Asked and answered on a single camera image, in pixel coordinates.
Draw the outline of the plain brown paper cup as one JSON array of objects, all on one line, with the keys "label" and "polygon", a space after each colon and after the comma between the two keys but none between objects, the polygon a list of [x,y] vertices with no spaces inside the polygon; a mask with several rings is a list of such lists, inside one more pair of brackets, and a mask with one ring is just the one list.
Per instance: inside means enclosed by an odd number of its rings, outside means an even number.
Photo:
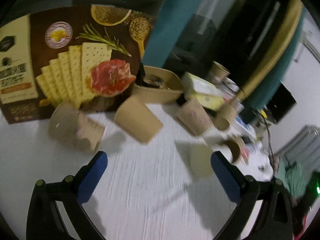
[{"label": "plain brown paper cup", "polygon": [[114,122],[139,142],[147,144],[163,128],[160,120],[138,95],[125,100],[117,109]]}]

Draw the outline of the grey headboard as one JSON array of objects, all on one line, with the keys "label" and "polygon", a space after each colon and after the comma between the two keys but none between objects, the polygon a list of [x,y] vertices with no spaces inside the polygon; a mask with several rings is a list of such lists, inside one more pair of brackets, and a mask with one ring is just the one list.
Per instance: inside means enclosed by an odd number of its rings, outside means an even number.
[{"label": "grey headboard", "polygon": [[305,125],[274,156],[284,157],[289,163],[302,163],[309,158],[319,158],[319,127]]}]

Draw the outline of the small brown cup lower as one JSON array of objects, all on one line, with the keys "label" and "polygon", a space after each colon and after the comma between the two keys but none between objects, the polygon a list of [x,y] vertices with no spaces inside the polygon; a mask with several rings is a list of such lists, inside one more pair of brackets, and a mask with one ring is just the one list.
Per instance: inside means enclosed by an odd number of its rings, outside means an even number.
[{"label": "small brown cup lower", "polygon": [[232,164],[240,161],[247,163],[247,153],[245,151],[245,143],[242,137],[230,137],[221,142],[221,145],[227,146],[232,154]]}]

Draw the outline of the small brown cup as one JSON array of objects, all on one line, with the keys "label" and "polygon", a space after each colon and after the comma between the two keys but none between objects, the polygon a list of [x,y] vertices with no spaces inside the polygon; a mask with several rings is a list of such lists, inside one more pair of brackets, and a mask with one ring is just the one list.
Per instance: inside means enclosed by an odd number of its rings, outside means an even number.
[{"label": "small brown cup", "polygon": [[226,131],[230,128],[236,116],[236,108],[230,104],[225,104],[217,111],[213,124],[219,131]]},{"label": "small brown cup", "polygon": [[221,145],[227,146],[232,154],[232,164],[240,161],[247,163],[247,153],[245,151],[245,143],[242,137],[230,137],[221,142]]}]

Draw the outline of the white paper cup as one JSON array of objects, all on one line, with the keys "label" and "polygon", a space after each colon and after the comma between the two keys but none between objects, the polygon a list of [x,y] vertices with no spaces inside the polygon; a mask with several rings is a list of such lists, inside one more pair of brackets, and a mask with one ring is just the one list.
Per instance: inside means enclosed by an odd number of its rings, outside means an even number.
[{"label": "white paper cup", "polygon": [[232,152],[226,145],[207,146],[204,144],[196,144],[191,147],[190,167],[195,178],[206,178],[213,174],[210,160],[212,154],[216,151],[220,151],[230,163],[232,162]]}]

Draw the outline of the patterned brown paper cup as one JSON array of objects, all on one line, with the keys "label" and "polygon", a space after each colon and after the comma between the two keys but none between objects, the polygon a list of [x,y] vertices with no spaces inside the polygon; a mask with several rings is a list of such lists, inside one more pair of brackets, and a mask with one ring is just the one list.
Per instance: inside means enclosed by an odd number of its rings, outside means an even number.
[{"label": "patterned brown paper cup", "polygon": [[105,126],[91,119],[69,102],[61,103],[50,118],[48,134],[59,143],[93,153],[99,146]]}]

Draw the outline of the small brown cup upper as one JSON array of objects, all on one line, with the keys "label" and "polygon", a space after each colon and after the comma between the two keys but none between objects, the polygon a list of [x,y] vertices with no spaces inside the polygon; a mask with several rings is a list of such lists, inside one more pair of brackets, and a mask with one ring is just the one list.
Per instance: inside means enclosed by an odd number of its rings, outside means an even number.
[{"label": "small brown cup upper", "polygon": [[217,111],[213,124],[219,131],[226,131],[230,128],[236,116],[236,108],[230,104],[225,104]]}]

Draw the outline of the black monitor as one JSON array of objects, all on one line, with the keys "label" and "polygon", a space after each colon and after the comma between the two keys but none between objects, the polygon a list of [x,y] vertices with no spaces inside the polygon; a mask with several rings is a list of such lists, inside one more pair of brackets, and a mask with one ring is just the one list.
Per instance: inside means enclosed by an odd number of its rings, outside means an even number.
[{"label": "black monitor", "polygon": [[295,98],[281,83],[274,96],[272,96],[271,100],[266,105],[268,120],[273,124],[277,124],[285,115],[287,115],[295,104]]}]

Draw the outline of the teal curtain right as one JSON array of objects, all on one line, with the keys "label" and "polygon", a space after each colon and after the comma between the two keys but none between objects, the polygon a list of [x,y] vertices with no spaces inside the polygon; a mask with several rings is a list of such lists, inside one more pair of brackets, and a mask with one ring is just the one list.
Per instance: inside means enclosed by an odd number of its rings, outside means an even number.
[{"label": "teal curtain right", "polygon": [[275,92],[280,86],[281,80],[291,64],[292,58],[298,46],[298,42],[303,30],[305,11],[306,9],[303,8],[296,31],[283,55],[280,57],[274,68],[259,84],[259,86],[244,101],[244,109],[242,111],[256,108],[262,109],[274,96]]}]

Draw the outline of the teal curtain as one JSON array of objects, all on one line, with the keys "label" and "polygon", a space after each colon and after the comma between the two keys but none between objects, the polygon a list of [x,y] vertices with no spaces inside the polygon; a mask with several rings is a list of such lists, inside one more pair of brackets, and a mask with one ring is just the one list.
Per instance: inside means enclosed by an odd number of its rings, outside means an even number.
[{"label": "teal curtain", "polygon": [[306,9],[303,8],[296,31],[283,55],[280,57],[274,68],[259,84],[259,86],[244,101],[244,109],[242,111],[256,108],[262,109],[274,96],[275,92],[280,86],[281,80],[291,64],[292,58],[298,46],[298,42],[303,30],[305,11]]},{"label": "teal curtain", "polygon": [[142,59],[147,66],[162,67],[202,0],[165,0]]}]

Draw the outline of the patterned cup lying right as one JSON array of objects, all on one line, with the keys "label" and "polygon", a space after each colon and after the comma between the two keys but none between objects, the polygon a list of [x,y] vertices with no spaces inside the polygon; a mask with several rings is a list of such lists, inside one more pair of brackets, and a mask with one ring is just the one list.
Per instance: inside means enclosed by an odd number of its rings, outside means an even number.
[{"label": "patterned cup lying right", "polygon": [[195,136],[200,136],[213,126],[213,122],[196,98],[187,101],[178,111],[177,118]]}]

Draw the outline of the yellow tissue box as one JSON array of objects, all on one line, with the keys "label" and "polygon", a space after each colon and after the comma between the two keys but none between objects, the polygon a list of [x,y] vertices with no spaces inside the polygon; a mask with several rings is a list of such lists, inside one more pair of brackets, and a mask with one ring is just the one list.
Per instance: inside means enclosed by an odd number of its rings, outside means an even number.
[{"label": "yellow tissue box", "polygon": [[218,110],[225,101],[220,90],[212,83],[201,79],[189,72],[185,72],[181,78],[185,100],[197,99],[204,108],[213,111]]}]

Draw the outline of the white pill bottle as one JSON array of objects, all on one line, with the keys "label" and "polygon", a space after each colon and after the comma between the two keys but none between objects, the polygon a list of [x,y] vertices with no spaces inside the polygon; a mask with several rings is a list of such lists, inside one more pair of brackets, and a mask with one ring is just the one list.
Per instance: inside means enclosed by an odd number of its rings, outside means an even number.
[{"label": "white pill bottle", "polygon": [[222,88],[224,93],[231,97],[234,97],[240,89],[238,85],[228,77],[224,79]]}]

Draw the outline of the upright patterned paper cup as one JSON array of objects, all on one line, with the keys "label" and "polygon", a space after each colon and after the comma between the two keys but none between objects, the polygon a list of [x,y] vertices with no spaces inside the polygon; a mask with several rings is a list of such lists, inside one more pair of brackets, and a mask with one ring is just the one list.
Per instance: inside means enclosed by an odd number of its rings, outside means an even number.
[{"label": "upright patterned paper cup", "polygon": [[214,61],[208,74],[213,83],[221,83],[230,74],[230,72],[223,65]]}]

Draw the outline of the brown cracker box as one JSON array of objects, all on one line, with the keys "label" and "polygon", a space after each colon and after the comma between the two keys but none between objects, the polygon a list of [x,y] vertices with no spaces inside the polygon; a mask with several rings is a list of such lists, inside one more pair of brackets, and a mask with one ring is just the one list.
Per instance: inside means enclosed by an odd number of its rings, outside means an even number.
[{"label": "brown cracker box", "polygon": [[91,5],[50,9],[1,27],[1,111],[10,124],[48,119],[61,103],[116,110],[131,94],[156,17]]}]

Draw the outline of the brown paper bowl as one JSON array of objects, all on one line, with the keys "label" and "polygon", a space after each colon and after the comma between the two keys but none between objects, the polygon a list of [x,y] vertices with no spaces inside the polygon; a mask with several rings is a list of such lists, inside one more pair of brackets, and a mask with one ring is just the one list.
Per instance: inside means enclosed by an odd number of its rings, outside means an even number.
[{"label": "brown paper bowl", "polygon": [[175,73],[141,63],[131,95],[138,95],[145,103],[167,105],[175,102],[182,92],[182,82]]}]

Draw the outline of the yellow curtain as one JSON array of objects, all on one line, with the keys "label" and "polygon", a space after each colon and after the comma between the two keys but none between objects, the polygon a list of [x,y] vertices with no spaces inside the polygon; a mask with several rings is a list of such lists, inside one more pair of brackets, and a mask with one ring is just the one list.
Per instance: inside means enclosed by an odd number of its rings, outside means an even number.
[{"label": "yellow curtain", "polygon": [[284,19],[270,47],[247,82],[237,92],[235,96],[237,100],[242,102],[248,98],[267,74],[275,67],[296,32],[302,10],[303,3],[301,0],[289,0]]}]

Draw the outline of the teal curtain left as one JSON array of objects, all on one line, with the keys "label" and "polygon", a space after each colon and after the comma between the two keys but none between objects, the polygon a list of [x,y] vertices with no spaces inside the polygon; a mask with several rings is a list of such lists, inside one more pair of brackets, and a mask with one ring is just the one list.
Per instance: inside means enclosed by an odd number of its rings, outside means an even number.
[{"label": "teal curtain left", "polygon": [[165,0],[142,59],[147,66],[162,67],[202,0]]}]

